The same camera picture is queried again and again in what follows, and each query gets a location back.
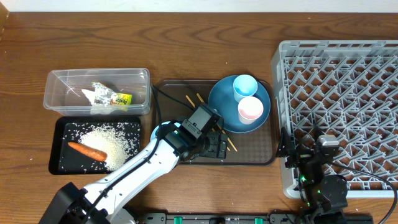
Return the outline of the light blue cup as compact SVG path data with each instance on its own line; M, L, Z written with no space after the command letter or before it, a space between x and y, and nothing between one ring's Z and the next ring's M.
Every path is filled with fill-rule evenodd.
M257 92L257 80L250 75L238 75L233 82L234 99L239 103L243 98Z

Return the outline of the orange carrot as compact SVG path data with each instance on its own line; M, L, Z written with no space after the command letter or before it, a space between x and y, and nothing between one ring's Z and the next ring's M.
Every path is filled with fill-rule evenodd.
M69 142L68 145L72 149L74 149L74 150L80 152L81 154L83 154L87 157L90 157L96 161L104 162L108 157L107 153L105 153L103 151L100 151L100 150L97 150L92 147L88 147L88 146L85 146L85 145L82 145L82 144L79 144L76 142Z

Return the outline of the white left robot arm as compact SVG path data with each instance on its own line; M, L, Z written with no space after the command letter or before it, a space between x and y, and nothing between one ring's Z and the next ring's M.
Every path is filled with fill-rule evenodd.
M106 177L78 189L64 185L41 223L111 223L134 196L181 161L195 157L224 159L226 135L216 130L223 118L203 103L183 121L159 123L156 137L135 157Z

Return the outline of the foil snack wrapper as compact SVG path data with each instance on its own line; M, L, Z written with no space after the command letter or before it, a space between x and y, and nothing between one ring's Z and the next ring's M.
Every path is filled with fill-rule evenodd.
M126 93L117 93L100 82L93 82L94 90L93 105L130 105L132 95Z

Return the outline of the light blue bowl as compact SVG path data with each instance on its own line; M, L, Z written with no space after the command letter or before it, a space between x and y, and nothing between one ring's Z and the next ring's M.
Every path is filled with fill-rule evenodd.
M162 126L164 127L164 126L168 125L169 123L170 123L170 121L163 122L163 123L162 123ZM176 121L173 121L173 124L174 124L176 127L178 127L178 128L179 128L180 125L181 125L181 123L176 122ZM156 126L155 129L153 130L151 136L150 136L150 140L154 140L155 138L157 138L157 137L158 137L158 133L159 133L159 127Z

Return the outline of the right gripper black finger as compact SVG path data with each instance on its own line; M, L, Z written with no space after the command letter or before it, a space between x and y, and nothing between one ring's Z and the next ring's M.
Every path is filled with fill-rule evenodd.
M313 127L313 139L317 146L322 145L322 135L323 135L323 131L318 126L314 126Z
M277 147L276 157L289 157L295 152L295 146L285 127L280 129L280 139Z

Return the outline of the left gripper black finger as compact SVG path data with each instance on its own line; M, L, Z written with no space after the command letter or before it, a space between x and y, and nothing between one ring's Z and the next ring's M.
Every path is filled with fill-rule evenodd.
M200 157L218 157L219 151L219 133L210 132L204 138L201 144L201 150L198 153Z
M226 134L220 133L218 140L218 158L225 159L227 151L227 141L228 137Z

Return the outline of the pink cup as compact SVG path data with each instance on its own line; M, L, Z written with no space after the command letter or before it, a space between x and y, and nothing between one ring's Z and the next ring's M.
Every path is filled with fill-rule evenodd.
M264 106L260 99L247 96L238 103L238 118L243 124L251 124L262 116Z

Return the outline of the white paper napkin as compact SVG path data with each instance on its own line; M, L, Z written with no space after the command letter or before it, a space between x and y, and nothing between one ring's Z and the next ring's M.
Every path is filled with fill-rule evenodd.
M95 92L87 89L82 89L82 93L86 96L91 105L95 104Z

